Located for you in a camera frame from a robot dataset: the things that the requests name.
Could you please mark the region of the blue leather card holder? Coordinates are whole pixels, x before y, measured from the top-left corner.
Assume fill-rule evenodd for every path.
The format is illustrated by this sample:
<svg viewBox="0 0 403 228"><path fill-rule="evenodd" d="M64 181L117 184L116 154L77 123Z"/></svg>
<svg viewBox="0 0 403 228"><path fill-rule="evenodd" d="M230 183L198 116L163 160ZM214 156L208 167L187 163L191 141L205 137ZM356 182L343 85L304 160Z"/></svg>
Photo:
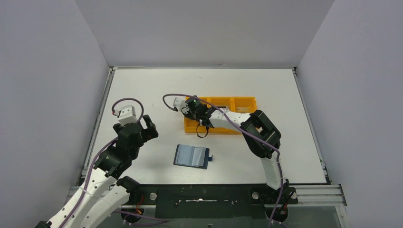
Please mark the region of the blue leather card holder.
<svg viewBox="0 0 403 228"><path fill-rule="evenodd" d="M210 149L207 147L197 147L178 144L175 151L173 165L207 169L208 163L213 160Z"/></svg>

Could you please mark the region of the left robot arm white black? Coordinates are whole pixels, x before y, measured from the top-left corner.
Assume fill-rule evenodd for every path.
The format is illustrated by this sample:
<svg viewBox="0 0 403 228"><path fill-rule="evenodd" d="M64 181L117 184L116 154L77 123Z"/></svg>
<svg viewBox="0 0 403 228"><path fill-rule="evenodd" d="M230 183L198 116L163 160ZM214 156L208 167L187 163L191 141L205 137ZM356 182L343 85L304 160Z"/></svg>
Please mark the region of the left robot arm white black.
<svg viewBox="0 0 403 228"><path fill-rule="evenodd" d="M140 183L122 174L137 159L140 148L158 137L156 125L144 115L143 127L134 115L119 118L117 137L106 144L89 166L86 178L67 203L38 228L94 228L138 194Z"/></svg>

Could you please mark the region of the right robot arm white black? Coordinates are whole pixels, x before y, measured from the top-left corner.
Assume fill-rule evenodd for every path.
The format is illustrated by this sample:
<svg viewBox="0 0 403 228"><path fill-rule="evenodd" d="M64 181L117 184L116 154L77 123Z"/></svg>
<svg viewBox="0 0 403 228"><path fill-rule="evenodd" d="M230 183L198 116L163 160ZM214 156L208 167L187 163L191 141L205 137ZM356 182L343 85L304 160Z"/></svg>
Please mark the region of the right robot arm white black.
<svg viewBox="0 0 403 228"><path fill-rule="evenodd" d="M238 131L244 137L250 151L260 158L265 172L266 184L275 190L276 203L287 204L293 195L289 190L280 163L281 133L261 110L237 113L221 109L196 96L175 102L175 110L185 118L197 121L207 130L223 128Z"/></svg>

